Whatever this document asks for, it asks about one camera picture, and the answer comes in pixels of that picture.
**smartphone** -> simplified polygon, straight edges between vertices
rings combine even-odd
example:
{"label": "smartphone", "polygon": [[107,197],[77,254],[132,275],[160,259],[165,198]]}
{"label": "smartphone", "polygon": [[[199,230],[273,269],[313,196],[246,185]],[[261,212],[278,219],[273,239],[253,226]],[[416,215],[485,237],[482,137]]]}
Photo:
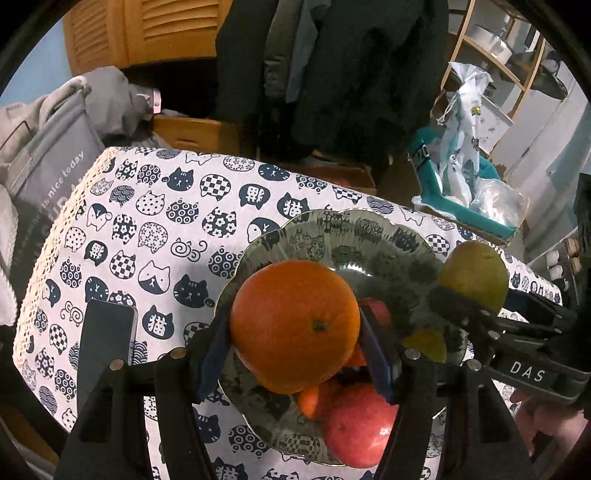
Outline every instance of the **smartphone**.
{"label": "smartphone", "polygon": [[131,362],[138,311],[131,306],[90,300],[86,306],[78,357],[78,411],[105,368],[116,358]]}

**plastic bag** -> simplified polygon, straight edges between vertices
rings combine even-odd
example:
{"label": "plastic bag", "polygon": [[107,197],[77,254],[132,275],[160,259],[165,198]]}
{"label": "plastic bag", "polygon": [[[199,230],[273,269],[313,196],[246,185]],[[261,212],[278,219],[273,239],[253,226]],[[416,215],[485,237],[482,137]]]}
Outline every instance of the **plastic bag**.
{"label": "plastic bag", "polygon": [[468,206],[472,200],[470,185],[478,175],[480,164],[478,141],[482,95],[492,78],[474,65],[456,62],[450,62],[450,65],[462,85],[437,120],[446,127],[439,151],[439,176],[443,194]]}
{"label": "plastic bag", "polygon": [[528,197],[502,180],[476,179],[476,192],[470,209],[505,226],[519,227],[530,206]]}

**red apple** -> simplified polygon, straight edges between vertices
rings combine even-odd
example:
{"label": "red apple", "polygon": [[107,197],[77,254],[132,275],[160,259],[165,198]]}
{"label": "red apple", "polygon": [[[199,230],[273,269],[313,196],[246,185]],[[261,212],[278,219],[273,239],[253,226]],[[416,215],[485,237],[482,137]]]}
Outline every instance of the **red apple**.
{"label": "red apple", "polygon": [[345,465],[370,468],[382,458],[397,412],[371,384],[345,387],[324,418],[324,442]]}
{"label": "red apple", "polygon": [[360,307],[368,306],[381,325],[385,326],[386,328],[390,328],[392,326],[392,316],[390,315],[390,311],[383,301],[372,297],[367,297],[366,299],[360,300],[358,303]]}

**cat-patterned tablecloth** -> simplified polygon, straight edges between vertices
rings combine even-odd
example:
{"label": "cat-patterned tablecloth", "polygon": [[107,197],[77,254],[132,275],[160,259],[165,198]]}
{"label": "cat-patterned tablecloth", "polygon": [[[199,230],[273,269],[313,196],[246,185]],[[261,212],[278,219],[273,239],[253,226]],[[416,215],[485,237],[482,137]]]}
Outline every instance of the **cat-patterned tablecloth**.
{"label": "cat-patterned tablecloth", "polygon": [[[133,305],[133,363],[156,360],[211,322],[213,306],[249,242],[310,209],[369,209],[422,235],[439,259],[476,239],[447,220],[247,158],[121,148],[88,191],[46,281],[21,373],[67,429],[77,416],[76,373],[86,302]],[[511,287],[560,302],[558,289],[501,253]],[[513,317],[516,314],[504,312]],[[511,388],[498,385],[506,401]],[[306,463],[270,449],[219,391],[196,406],[220,480],[369,480],[374,469]],[[153,398],[145,399],[155,479],[168,478]],[[423,479],[435,478],[444,416],[434,421]],[[306,451],[306,438],[289,438]]]}

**patterned plate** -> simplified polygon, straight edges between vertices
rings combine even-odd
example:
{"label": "patterned plate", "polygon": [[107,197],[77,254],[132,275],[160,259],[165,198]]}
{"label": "patterned plate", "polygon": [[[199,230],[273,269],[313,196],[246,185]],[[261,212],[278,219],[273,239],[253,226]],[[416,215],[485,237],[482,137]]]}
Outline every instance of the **patterned plate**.
{"label": "patterned plate", "polygon": [[[401,335],[420,326],[440,331],[446,340],[448,361],[462,361],[465,337],[431,312],[426,302],[443,264],[417,232],[367,210],[311,210],[280,230],[259,237],[245,250],[216,308],[231,303],[242,283],[261,268],[302,259],[335,270],[357,298],[382,300]],[[252,431],[284,456],[341,465],[327,450],[319,425],[300,414],[292,397],[259,385],[234,352],[226,360],[220,386]]]}

